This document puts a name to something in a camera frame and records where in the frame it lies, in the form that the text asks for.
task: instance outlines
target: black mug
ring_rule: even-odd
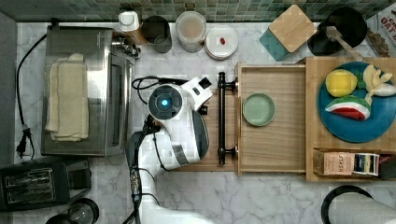
[[[159,53],[172,48],[171,29],[168,21],[161,16],[148,17],[142,25],[142,34]]]
[[[358,10],[351,7],[339,7],[318,26],[317,33],[307,41],[309,50],[316,56],[331,55],[343,49],[337,40],[327,36],[328,26],[335,26],[352,48],[358,46],[367,34],[366,21]]]

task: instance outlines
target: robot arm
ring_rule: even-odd
[[[153,177],[205,156],[209,140],[197,110],[212,96],[209,86],[206,78],[196,77],[181,86],[161,85],[150,95],[150,115],[144,131],[134,133],[126,149],[134,205],[138,207],[137,223],[213,223],[199,214],[160,207],[153,198],[156,195]],[[153,128],[152,119],[163,126]]]

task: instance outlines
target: stainless steel toaster oven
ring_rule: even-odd
[[[78,141],[58,141],[46,130],[50,96],[47,86],[43,102],[42,155],[107,157],[123,152],[134,58],[112,46],[113,33],[110,28],[49,27],[45,61],[47,84],[55,63],[76,53],[83,57],[88,85],[88,136]]]

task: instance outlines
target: white marble surface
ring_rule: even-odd
[[[46,33],[47,23],[18,24],[18,62],[39,37]],[[85,26],[109,26],[115,23],[85,23]],[[209,23],[207,30],[216,24]],[[210,59],[205,50],[190,54],[177,43],[172,24],[173,47],[166,54],[156,53],[150,46],[142,47],[136,61],[135,77],[165,76],[208,77],[216,85],[218,72],[225,71],[233,80],[237,62],[275,64],[277,62],[259,43],[267,23],[230,23],[239,36],[235,54],[226,61]],[[367,46],[357,47],[364,56],[374,56]],[[294,63],[311,55],[307,46],[289,55],[280,63]],[[45,44],[40,44],[21,70],[22,105],[25,119],[40,146],[42,95],[44,88]],[[141,129],[147,110],[134,100],[134,123],[130,131]],[[16,120],[16,141],[21,139],[20,121]],[[92,190],[87,197],[95,200],[101,211],[97,223],[121,223],[132,212],[132,200],[126,160],[123,155],[91,159]],[[165,173],[157,178],[158,199],[162,206],[195,211],[212,218],[216,223],[321,223],[320,207],[331,189],[342,183],[309,183],[298,175],[246,174],[237,176],[226,172]],[[396,182],[354,184],[368,190],[381,203],[396,207]],[[14,223],[45,223],[65,206],[14,213]]]

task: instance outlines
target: beige towel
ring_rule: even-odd
[[[80,141],[88,137],[87,66],[82,54],[58,61],[49,71],[49,112],[46,130],[53,140]]]

